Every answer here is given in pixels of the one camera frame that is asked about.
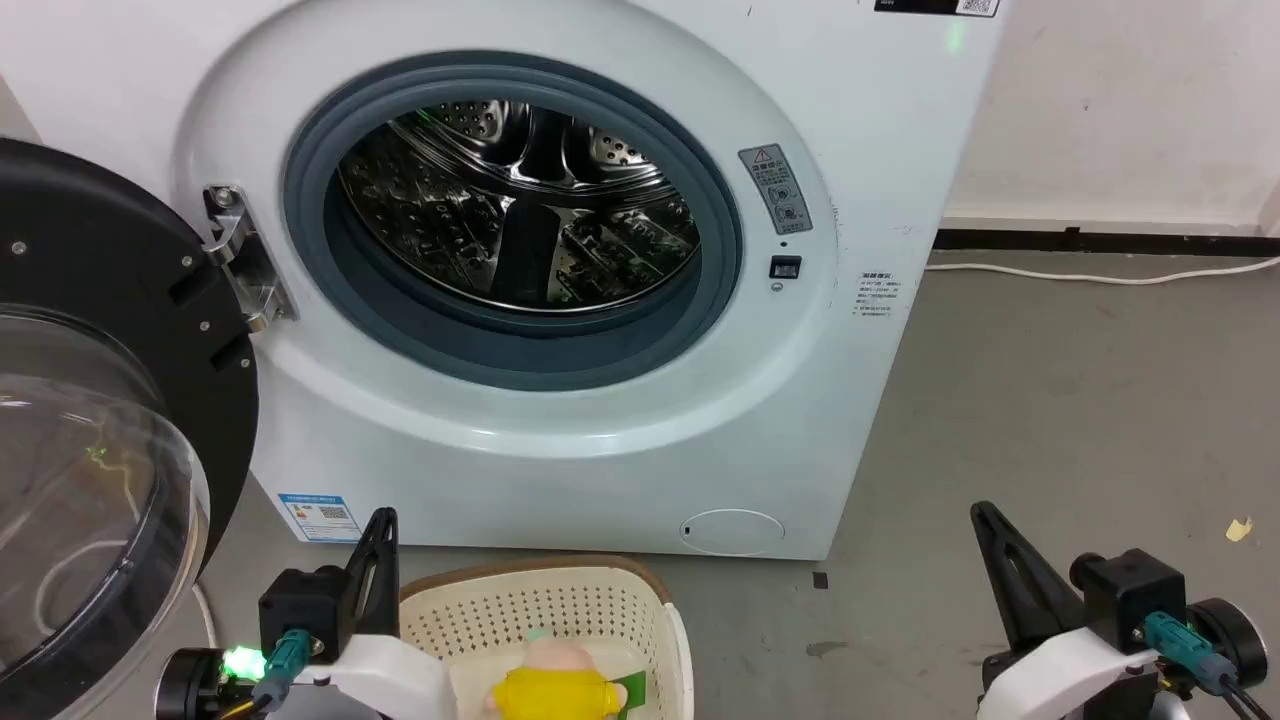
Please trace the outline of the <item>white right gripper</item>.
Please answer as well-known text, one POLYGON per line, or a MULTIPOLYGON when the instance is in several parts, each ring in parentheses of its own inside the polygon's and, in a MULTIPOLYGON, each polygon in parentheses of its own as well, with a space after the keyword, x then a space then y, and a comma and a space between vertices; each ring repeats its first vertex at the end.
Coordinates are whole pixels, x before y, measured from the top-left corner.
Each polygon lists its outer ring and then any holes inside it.
POLYGON ((970 519, 1010 651, 1037 647, 995 678, 982 719, 1062 719, 1155 662, 1155 650, 1125 655, 1083 628, 1080 596, 995 503, 973 503, 970 519))

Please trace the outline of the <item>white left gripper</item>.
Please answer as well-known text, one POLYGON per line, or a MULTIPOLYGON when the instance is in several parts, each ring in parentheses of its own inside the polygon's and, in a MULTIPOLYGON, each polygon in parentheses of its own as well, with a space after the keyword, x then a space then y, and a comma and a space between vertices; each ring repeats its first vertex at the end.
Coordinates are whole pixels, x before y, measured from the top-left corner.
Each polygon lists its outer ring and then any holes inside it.
POLYGON ((346 619, 353 635, 330 665, 294 680, 297 719, 456 719, 447 666, 398 637, 399 523, 376 509, 346 565, 346 619))

